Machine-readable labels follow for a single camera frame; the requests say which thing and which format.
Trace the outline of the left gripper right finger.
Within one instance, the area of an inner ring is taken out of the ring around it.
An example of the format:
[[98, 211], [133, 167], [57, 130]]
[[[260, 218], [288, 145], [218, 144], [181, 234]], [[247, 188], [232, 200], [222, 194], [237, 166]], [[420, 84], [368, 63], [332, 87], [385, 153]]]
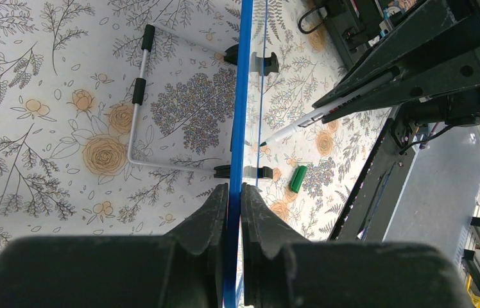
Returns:
[[241, 192], [244, 302], [254, 307], [471, 307], [441, 251], [421, 243], [312, 242]]

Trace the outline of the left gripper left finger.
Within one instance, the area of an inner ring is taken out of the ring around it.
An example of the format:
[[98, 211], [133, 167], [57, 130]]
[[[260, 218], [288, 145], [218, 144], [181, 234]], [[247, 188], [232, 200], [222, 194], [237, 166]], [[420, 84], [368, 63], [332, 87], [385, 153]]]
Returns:
[[221, 307], [228, 185], [164, 235], [24, 237], [0, 254], [0, 307]]

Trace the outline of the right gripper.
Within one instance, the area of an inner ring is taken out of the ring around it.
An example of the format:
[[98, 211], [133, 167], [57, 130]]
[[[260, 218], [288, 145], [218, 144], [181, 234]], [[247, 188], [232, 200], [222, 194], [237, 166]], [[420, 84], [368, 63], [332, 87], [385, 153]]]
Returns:
[[393, 81], [330, 112], [322, 123], [480, 87], [480, 1], [419, 3], [355, 64], [353, 81], [392, 67], [400, 70]]

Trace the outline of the green marker cap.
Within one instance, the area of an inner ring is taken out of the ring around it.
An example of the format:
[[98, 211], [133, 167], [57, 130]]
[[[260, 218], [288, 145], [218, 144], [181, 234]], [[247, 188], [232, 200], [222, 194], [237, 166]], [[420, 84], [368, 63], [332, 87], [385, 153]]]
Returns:
[[295, 169], [293, 176], [291, 178], [291, 181], [289, 183], [290, 191], [294, 193], [299, 193], [306, 173], [307, 173], [307, 166], [301, 165]]

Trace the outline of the white marker pen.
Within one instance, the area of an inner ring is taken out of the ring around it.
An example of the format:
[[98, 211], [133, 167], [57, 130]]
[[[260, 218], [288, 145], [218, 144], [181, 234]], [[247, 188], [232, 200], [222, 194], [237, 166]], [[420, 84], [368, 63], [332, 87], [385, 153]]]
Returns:
[[356, 82], [353, 81], [357, 70], [352, 69], [344, 78], [326, 95], [322, 96], [313, 106], [313, 109], [305, 113], [301, 102], [296, 97], [283, 92], [271, 99], [269, 112], [263, 115], [263, 119], [271, 126], [274, 132], [265, 137], [259, 137], [259, 147], [269, 143], [288, 138], [296, 132], [301, 132], [307, 127], [325, 117], [336, 115], [339, 111], [346, 114], [351, 112], [348, 107], [367, 97], [375, 90], [392, 82], [399, 74], [396, 67], [386, 69], [375, 76], [363, 76]]

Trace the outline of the blue framed whiteboard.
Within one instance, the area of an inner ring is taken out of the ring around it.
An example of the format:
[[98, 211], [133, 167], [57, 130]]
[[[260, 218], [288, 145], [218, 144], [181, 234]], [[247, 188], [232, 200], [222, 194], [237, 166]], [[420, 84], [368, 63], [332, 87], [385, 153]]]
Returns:
[[247, 148], [259, 149], [261, 127], [255, 124], [253, 138], [247, 136], [248, 116], [256, 102], [251, 98], [257, 87], [255, 81], [264, 82], [268, 73], [279, 66], [275, 57], [266, 52], [268, 27], [268, 2], [243, 1], [239, 28], [239, 43], [230, 48], [228, 55], [237, 65], [234, 122], [232, 127], [231, 161], [221, 168], [229, 180], [228, 199], [225, 212], [225, 226], [222, 227], [224, 250], [220, 253], [224, 265], [216, 275], [221, 279], [218, 307], [237, 307], [243, 289], [243, 279], [237, 277], [237, 254], [241, 224], [242, 181], [247, 176], [256, 178], [261, 172], [257, 165], [248, 166], [244, 161]]

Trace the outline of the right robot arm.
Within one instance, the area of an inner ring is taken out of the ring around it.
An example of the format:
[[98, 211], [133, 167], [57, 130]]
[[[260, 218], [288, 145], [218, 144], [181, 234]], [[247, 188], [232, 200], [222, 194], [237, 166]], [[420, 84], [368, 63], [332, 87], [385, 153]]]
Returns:
[[400, 107], [409, 122], [480, 123], [480, 1], [417, 1], [314, 108], [331, 122]]

